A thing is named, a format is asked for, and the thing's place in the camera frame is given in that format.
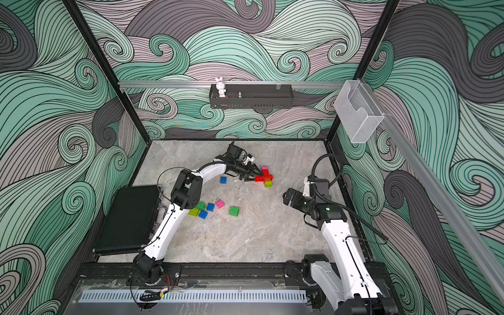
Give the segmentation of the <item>long red lego brick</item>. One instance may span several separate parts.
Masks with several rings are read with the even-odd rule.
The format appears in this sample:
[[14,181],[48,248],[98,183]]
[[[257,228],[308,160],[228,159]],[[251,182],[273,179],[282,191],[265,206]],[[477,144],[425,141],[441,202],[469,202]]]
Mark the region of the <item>long red lego brick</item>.
[[269,173],[269,171],[262,171],[261,176],[256,176],[255,177],[255,182],[265,182],[265,181],[271,181],[273,180],[273,176]]

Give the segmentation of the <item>lime long lego brick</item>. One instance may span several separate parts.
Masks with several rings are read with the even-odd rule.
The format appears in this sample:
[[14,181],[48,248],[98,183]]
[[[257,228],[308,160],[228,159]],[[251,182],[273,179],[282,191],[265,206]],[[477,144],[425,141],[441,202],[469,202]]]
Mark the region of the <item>lime long lego brick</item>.
[[200,213],[200,210],[197,208],[194,208],[188,212],[188,215],[191,215],[193,217],[197,217]]

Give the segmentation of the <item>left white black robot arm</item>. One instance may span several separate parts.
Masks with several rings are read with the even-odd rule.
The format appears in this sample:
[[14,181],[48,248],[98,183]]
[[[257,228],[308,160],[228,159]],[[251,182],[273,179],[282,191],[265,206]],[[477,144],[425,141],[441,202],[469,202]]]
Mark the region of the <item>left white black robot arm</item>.
[[263,170],[255,164],[255,158],[243,148],[230,143],[226,152],[198,169],[181,168],[177,180],[167,199],[167,212],[152,239],[139,250],[133,264],[143,281],[157,284],[161,278],[162,264],[182,220],[199,204],[202,187],[215,177],[232,174],[241,181],[254,181],[263,175]]

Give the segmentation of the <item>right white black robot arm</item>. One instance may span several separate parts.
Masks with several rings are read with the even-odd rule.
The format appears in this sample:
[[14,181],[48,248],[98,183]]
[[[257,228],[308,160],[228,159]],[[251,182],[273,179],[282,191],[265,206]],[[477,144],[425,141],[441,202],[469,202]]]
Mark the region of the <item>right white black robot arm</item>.
[[306,257],[306,274],[322,290],[335,314],[399,314],[394,299],[376,284],[353,242],[350,224],[339,203],[326,194],[327,179],[309,176],[302,192],[287,189],[283,203],[316,222],[331,249],[337,270],[325,258]]

